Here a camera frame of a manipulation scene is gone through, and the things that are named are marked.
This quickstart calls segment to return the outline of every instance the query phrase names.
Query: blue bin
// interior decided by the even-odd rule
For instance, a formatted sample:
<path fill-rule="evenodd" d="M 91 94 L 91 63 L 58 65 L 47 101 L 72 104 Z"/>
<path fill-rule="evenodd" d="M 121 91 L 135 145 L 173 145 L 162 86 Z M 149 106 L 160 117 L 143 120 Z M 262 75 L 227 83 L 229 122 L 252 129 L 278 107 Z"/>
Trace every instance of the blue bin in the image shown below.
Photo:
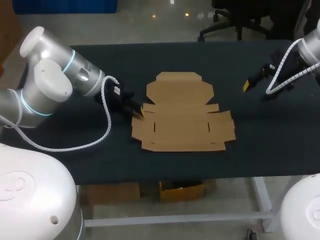
<path fill-rule="evenodd" d="M 12 0 L 12 5 L 16 14 L 111 14 L 118 0 Z"/>

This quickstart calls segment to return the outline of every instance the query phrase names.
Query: reflective floor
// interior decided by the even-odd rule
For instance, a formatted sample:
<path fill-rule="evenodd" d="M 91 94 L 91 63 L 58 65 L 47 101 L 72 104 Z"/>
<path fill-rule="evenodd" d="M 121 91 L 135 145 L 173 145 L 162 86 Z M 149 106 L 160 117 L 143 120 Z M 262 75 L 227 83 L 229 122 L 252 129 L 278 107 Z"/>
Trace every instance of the reflective floor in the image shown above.
<path fill-rule="evenodd" d="M 119 0 L 116 14 L 21 15 L 24 32 L 42 25 L 69 45 L 99 45 L 158 42 L 193 42 L 199 32 L 212 26 L 211 0 Z M 269 28 L 269 18 L 262 20 Z M 260 33 L 243 30 L 244 40 L 264 39 Z M 234 41 L 233 27 L 206 35 L 207 41 Z M 25 66 L 19 46 L 7 58 L 0 88 L 15 88 Z M 287 177 L 268 177 L 266 186 L 275 199 Z M 249 179 L 219 179 L 218 190 L 196 202 L 163 204 L 154 198 L 121 205 L 96 206 L 94 218 L 140 217 L 152 215 L 241 212 L 257 210 Z M 243 240 L 247 228 L 258 232 L 260 240 L 282 240 L 280 232 L 265 234 L 260 221 L 227 221 L 98 227 L 87 240 Z"/>

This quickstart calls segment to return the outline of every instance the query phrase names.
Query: black tablecloth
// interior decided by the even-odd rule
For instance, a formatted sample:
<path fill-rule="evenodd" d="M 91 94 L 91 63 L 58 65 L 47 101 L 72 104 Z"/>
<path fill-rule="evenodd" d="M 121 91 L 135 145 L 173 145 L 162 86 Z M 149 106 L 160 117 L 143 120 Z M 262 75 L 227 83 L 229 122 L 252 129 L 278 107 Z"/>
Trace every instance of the black tablecloth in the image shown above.
<path fill-rule="evenodd" d="M 260 100 L 269 80 L 244 94 L 246 78 L 287 41 L 155 43 L 75 46 L 108 75 L 125 81 L 138 100 L 162 71 L 196 72 L 213 84 L 220 110 L 231 110 L 236 141 L 221 152 L 150 152 L 131 139 L 131 123 L 112 115 L 110 135 L 83 150 L 47 154 L 61 161 L 76 184 L 144 180 L 195 180 L 254 176 L 306 175 L 320 172 L 320 88 L 303 77 L 278 99 Z M 74 94 L 53 116 L 26 134 L 46 147 L 90 143 L 106 129 L 103 108 L 92 98 Z M 0 142 L 36 150 L 12 129 Z"/>

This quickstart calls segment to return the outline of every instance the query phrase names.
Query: office chair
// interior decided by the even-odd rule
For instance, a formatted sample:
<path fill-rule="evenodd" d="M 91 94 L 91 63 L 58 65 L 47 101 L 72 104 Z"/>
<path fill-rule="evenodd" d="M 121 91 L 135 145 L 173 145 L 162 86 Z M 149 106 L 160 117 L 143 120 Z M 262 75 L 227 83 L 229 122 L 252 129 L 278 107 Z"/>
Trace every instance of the office chair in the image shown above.
<path fill-rule="evenodd" d="M 242 28 L 257 31 L 266 36 L 270 33 L 268 29 L 260 26 L 261 18 L 269 15 L 269 8 L 265 0 L 212 0 L 212 7 L 215 8 L 213 22 L 219 21 L 219 15 L 227 19 L 202 30 L 198 42 L 205 41 L 204 34 L 229 27 L 235 27 L 237 40 L 242 40 Z"/>

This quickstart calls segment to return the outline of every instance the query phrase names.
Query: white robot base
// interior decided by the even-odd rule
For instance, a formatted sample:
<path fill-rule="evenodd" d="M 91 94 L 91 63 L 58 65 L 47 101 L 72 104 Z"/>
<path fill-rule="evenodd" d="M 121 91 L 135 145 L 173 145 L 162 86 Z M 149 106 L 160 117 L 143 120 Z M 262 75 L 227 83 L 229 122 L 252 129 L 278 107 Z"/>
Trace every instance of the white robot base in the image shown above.
<path fill-rule="evenodd" d="M 0 166 L 0 239 L 85 239 L 75 182 L 62 163 L 0 143 Z"/>

